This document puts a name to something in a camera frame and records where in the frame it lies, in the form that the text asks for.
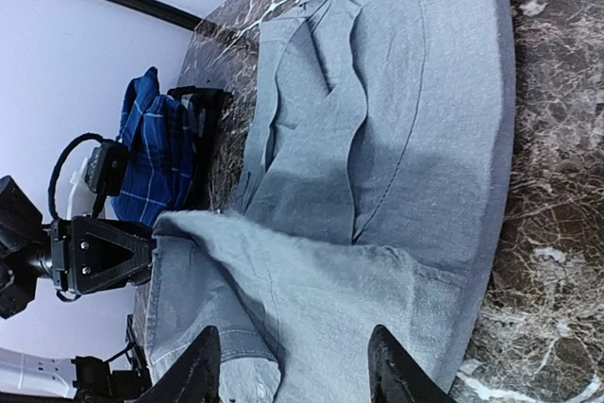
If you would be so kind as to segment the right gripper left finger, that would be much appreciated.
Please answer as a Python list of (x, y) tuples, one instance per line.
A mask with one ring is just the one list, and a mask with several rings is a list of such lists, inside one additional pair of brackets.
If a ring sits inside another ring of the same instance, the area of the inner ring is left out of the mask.
[(218, 329), (205, 327), (168, 372), (137, 403), (220, 402), (221, 344)]

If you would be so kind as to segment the grey long sleeve shirt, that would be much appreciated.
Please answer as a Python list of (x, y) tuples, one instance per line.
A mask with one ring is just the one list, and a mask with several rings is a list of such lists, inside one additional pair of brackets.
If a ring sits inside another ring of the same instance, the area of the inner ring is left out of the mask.
[(232, 211), (162, 214), (144, 349), (218, 329), (228, 402), (366, 402), (383, 325), (448, 391), (512, 164), (510, 0), (301, 0), (262, 24)]

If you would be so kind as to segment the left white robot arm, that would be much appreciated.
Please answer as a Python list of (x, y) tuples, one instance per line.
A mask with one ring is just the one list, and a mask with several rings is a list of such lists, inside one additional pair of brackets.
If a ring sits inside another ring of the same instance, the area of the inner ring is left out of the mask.
[[(1, 179), (1, 316), (24, 311), (48, 278), (65, 302), (147, 282), (156, 243), (150, 228), (76, 216), (46, 225), (11, 176)], [(151, 387), (143, 360), (114, 371), (95, 357), (49, 359), (4, 349), (4, 402), (133, 402)]]

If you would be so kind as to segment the blue plaid folded shirt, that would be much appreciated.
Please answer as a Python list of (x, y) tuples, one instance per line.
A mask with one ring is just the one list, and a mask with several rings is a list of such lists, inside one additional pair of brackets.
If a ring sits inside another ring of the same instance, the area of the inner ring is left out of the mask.
[(118, 141), (129, 162), (111, 199), (117, 218), (151, 227), (163, 212), (182, 210), (195, 172), (193, 131), (187, 109), (160, 92), (155, 67), (129, 82)]

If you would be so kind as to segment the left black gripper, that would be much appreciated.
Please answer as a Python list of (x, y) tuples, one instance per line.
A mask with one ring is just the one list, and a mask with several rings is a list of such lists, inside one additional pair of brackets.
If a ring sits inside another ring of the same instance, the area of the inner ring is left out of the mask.
[[(27, 228), (27, 236), (28, 272), (34, 277), (51, 279), (61, 293), (95, 294), (127, 284), (140, 286), (151, 277), (149, 251), (155, 248), (156, 241), (151, 228), (144, 224), (77, 216), (72, 221), (58, 219), (50, 224), (34, 224)], [(72, 238), (80, 250), (102, 256), (79, 263), (70, 271)], [(111, 249), (131, 254), (124, 254), (117, 264), (103, 264), (102, 259)]]

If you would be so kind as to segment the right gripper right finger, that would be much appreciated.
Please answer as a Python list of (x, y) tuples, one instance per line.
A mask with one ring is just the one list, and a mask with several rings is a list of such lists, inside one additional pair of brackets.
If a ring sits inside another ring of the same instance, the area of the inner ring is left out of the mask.
[(367, 354), (373, 403), (455, 403), (385, 326), (373, 329)]

